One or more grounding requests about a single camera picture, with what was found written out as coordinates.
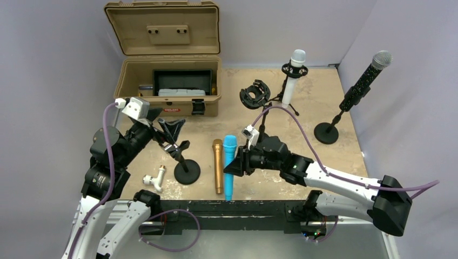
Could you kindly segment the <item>blue microphone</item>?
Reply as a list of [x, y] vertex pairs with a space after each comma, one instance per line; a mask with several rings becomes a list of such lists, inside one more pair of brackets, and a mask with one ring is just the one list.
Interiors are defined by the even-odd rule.
[[[234, 135], [226, 135], [223, 141], [224, 148], [224, 169], [234, 160], [237, 150], [237, 137]], [[224, 195], [225, 200], [232, 200], [233, 195], [233, 175], [224, 171]]]

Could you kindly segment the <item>gold microphone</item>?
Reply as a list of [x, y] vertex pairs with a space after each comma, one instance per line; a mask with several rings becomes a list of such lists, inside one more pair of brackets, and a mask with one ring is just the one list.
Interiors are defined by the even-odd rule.
[[214, 183], [215, 193], [224, 193], [224, 179], [223, 179], [223, 141], [221, 139], [214, 139], [212, 144], [213, 157], [214, 157]]

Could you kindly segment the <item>black round-base clip stand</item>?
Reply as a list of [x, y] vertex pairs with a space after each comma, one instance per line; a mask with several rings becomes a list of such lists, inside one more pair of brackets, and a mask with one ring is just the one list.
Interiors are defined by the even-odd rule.
[[166, 149], [168, 154], [178, 162], [174, 168], [174, 177], [182, 185], [191, 185], [200, 177], [200, 166], [192, 159], [185, 159], [182, 152], [188, 149], [190, 141], [182, 141], [180, 145], [169, 145]]

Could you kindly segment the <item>black shock-mount desk stand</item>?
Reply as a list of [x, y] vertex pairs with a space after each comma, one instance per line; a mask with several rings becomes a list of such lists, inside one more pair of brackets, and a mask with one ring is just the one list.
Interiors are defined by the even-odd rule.
[[260, 79], [256, 79], [251, 86], [241, 89], [239, 93], [240, 100], [246, 108], [256, 110], [262, 107], [262, 121], [258, 129], [259, 138], [257, 144], [268, 137], [268, 134], [265, 132], [265, 121], [269, 114], [267, 109], [272, 107], [272, 103], [269, 101], [270, 96], [271, 92], [269, 87]]

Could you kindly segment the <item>white microphone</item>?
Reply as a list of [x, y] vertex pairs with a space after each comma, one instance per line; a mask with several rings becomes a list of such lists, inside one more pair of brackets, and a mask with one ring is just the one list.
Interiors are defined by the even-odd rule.
[[287, 108], [291, 103], [292, 95], [298, 78], [301, 77], [300, 69], [303, 67], [306, 60], [306, 52], [301, 49], [296, 49], [289, 62], [288, 76], [285, 85], [284, 96], [281, 106]]

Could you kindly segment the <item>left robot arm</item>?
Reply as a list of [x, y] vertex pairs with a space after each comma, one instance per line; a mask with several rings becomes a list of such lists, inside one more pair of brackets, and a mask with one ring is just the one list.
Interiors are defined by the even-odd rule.
[[188, 141], [176, 144], [185, 119], [165, 121], [158, 108], [151, 108], [124, 133], [103, 121], [93, 136], [90, 167], [85, 173], [82, 197], [75, 215], [63, 258], [114, 258], [127, 238], [146, 220], [156, 220], [161, 212], [160, 196], [147, 190], [136, 193], [126, 214], [107, 233], [104, 230], [130, 177], [129, 164], [155, 141], [178, 163]]

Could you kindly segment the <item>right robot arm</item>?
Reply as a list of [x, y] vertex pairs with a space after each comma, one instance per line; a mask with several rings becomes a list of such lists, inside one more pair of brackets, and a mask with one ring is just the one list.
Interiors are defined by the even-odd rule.
[[266, 137], [255, 146], [239, 146], [224, 173], [242, 177], [256, 169], [278, 171], [292, 185], [323, 189], [303, 205], [304, 215], [311, 220], [321, 215], [353, 217], [371, 222], [387, 234], [404, 235], [413, 201], [392, 176], [379, 180], [320, 166], [291, 152], [277, 136]]

